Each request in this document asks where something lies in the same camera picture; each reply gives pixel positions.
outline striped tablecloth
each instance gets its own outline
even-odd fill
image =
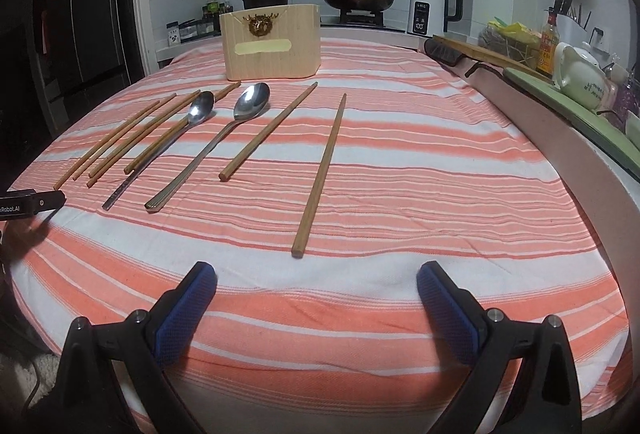
[[[182,55],[74,125],[14,188],[50,190],[149,100],[221,88],[224,71],[220,44]],[[229,159],[313,80],[318,88],[220,183]],[[150,215],[143,203],[231,120],[239,91],[111,211],[101,204],[124,179],[125,160],[92,189],[68,181],[53,217],[3,224],[20,306],[54,351],[75,316],[111,322],[148,309],[203,260],[216,268],[218,293],[170,374],[206,428],[423,432],[465,376],[418,300],[417,270],[438,260],[485,307],[522,321],[562,317],[585,416],[622,395],[628,322],[600,240],[554,168],[489,101],[426,56],[350,40],[323,40],[313,79],[269,83],[270,110],[218,146],[163,211]],[[344,92],[306,255],[294,260]]]

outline wooden tissue box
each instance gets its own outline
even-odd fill
[[[315,4],[247,9],[220,16],[229,80],[307,78],[320,67]]]

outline spoon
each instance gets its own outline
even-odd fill
[[[171,145],[173,145],[180,136],[182,136],[189,129],[196,127],[204,120],[206,120],[211,111],[213,110],[214,98],[213,93],[206,90],[205,92],[201,92],[200,95],[193,100],[191,103],[191,107],[189,107],[189,112],[187,114],[187,125],[180,129],[177,133],[171,136],[169,139],[160,143],[158,147],[156,147],[149,156],[142,160],[142,162],[133,169],[133,172],[130,173],[129,177],[125,179],[122,184],[116,189],[113,194],[104,202],[102,205],[103,210],[109,210],[113,204],[120,198],[120,196],[124,193],[125,190],[129,188],[129,185],[135,181],[138,176],[146,169],[158,156],[163,154],[165,150],[167,150]]]
[[[264,109],[264,106],[267,105],[270,94],[271,91],[269,90],[269,85],[264,82],[256,83],[255,85],[247,87],[239,97],[236,102],[236,106],[234,107],[234,120],[227,123],[225,127],[209,142],[209,144],[202,149],[202,152],[200,152],[200,154],[198,154],[182,172],[175,176],[173,181],[145,203],[146,211],[149,213],[160,211],[169,199],[173,197],[175,192],[177,192],[177,190],[182,186],[182,184],[189,178],[189,176],[191,176],[193,171],[198,168],[200,163],[202,163],[202,160],[218,145],[218,143],[227,137],[238,125],[241,125],[260,114],[262,109]]]

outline black refrigerator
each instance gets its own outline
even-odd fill
[[[71,123],[144,76],[133,0],[34,0]]]

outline digital display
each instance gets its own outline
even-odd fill
[[[414,26],[412,33],[416,35],[426,35],[429,23],[429,4],[426,2],[416,2],[414,7]]]

